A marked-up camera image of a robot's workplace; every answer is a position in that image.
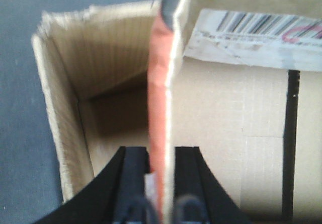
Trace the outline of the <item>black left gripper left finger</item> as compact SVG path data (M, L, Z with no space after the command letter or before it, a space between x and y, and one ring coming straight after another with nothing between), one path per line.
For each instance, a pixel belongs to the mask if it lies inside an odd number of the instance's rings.
M37 223L157 223L145 196L145 147L120 147L78 194Z

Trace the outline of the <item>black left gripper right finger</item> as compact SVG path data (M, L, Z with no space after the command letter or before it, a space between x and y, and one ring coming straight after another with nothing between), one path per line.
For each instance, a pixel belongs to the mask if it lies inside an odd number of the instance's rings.
M198 147L175 148L173 223L251 223L212 174Z

